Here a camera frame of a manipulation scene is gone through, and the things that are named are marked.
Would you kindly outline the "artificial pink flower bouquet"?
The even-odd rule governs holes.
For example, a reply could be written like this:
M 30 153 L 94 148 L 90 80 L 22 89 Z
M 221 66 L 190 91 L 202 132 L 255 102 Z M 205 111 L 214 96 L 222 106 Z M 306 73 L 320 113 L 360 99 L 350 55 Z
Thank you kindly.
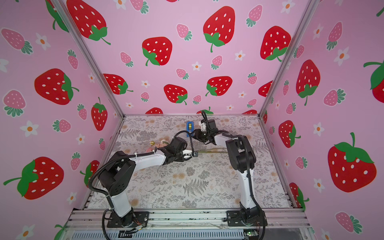
M 146 150 L 146 153 L 152 152 L 155 148 L 162 148 L 168 145 L 168 142 L 160 142 L 156 144 L 155 142 L 151 142 L 151 146 Z M 213 148 L 213 149 L 206 149 L 206 150 L 196 150 L 198 153 L 227 153 L 227 149 L 224 148 Z

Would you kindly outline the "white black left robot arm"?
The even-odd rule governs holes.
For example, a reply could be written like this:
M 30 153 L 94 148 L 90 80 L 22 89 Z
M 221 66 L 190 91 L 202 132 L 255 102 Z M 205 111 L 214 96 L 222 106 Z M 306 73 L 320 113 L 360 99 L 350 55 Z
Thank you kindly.
M 135 228 L 142 223 L 136 217 L 134 209 L 128 200 L 126 189 L 134 173 L 155 166 L 168 165 L 173 162 L 188 161 L 198 156 L 194 147 L 187 149 L 188 143 L 175 137 L 164 147 L 142 153 L 127 155 L 122 151 L 116 152 L 112 158 L 93 175 L 98 178 L 103 190 L 98 192 L 107 197 L 112 211 L 109 219 L 111 227 Z

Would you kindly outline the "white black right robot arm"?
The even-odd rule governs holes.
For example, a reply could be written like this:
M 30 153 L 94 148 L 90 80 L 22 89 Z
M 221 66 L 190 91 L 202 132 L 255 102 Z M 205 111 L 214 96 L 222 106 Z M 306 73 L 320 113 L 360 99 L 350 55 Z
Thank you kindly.
M 204 144 L 226 147 L 232 168 L 237 171 L 240 198 L 240 219 L 244 225 L 268 225 L 265 212 L 256 200 L 254 193 L 254 168 L 257 161 L 253 148 L 244 135 L 232 135 L 227 131 L 220 131 L 214 120 L 202 120 L 199 129 L 195 130 L 194 138 Z

